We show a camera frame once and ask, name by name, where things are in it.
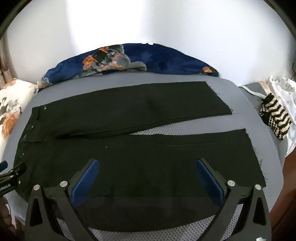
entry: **striped knitted pouch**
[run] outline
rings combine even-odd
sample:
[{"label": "striped knitted pouch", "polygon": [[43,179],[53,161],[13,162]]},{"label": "striped knitted pouch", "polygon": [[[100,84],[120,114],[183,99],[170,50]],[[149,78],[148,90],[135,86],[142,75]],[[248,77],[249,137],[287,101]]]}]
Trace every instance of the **striped knitted pouch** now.
[{"label": "striped knitted pouch", "polygon": [[269,94],[262,101],[262,108],[259,112],[263,122],[268,125],[275,135],[283,140],[292,124],[289,114],[277,101],[273,94]]}]

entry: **white backdrop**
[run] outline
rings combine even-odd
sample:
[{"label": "white backdrop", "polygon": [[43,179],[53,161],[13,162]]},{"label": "white backdrop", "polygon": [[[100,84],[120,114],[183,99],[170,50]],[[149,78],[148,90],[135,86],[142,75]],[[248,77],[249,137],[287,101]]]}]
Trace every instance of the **white backdrop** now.
[{"label": "white backdrop", "polygon": [[237,85],[291,77],[295,41],[263,0],[33,0],[7,31],[18,78],[99,47],[154,42],[216,68]]}]

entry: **blue floral blanket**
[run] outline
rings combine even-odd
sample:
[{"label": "blue floral blanket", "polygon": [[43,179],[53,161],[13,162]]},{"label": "blue floral blanket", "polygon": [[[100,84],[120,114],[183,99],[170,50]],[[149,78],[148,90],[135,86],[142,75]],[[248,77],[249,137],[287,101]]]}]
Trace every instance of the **blue floral blanket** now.
[{"label": "blue floral blanket", "polygon": [[173,48],[159,44],[120,44],[95,49],[58,63],[38,81],[38,87],[42,89],[65,80],[114,71],[219,76],[210,65]]}]

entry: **black pants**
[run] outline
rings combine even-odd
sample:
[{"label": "black pants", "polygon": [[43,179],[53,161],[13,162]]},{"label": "black pants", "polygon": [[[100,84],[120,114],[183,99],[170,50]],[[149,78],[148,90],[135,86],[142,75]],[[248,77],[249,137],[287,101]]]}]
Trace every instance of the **black pants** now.
[{"label": "black pants", "polygon": [[[96,91],[34,108],[15,158],[15,165],[24,161],[28,166],[17,192],[28,200],[35,184],[56,186],[69,180],[90,158],[96,158],[100,173],[78,213],[91,228],[135,232],[182,226],[217,212],[196,177],[194,163],[199,158],[239,185],[265,186],[245,130],[186,136],[124,134],[229,114],[229,108],[210,88],[204,93],[212,92],[212,99],[195,94],[205,83],[193,83],[186,83],[186,92],[179,98],[174,90],[178,87],[180,91],[184,83],[173,83],[171,93],[167,92],[171,84],[152,84]],[[166,85],[159,90],[158,86]],[[135,93],[141,93],[133,101],[127,98],[133,93],[129,88],[138,88]],[[100,99],[106,91],[111,94]],[[116,96],[122,96],[121,102]]]}]

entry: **blue gripper pad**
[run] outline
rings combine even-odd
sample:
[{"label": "blue gripper pad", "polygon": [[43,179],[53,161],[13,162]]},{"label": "blue gripper pad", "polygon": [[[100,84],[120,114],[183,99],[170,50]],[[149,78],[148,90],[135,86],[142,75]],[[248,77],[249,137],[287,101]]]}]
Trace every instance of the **blue gripper pad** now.
[{"label": "blue gripper pad", "polygon": [[201,160],[196,161],[196,174],[214,205],[222,207],[224,192]]},{"label": "blue gripper pad", "polygon": [[0,163],[0,172],[4,171],[8,167],[7,161],[3,161]]},{"label": "blue gripper pad", "polygon": [[81,206],[85,202],[87,194],[100,171],[100,163],[96,159],[91,159],[87,166],[88,168],[82,176],[80,175],[81,178],[78,181],[75,181],[75,179],[79,177],[79,174],[81,174],[85,168],[82,171],[76,173],[71,179],[72,182],[70,181],[70,184],[76,183],[74,187],[69,186],[70,189],[68,189],[68,191],[70,191],[69,196],[71,204],[74,208]]}]

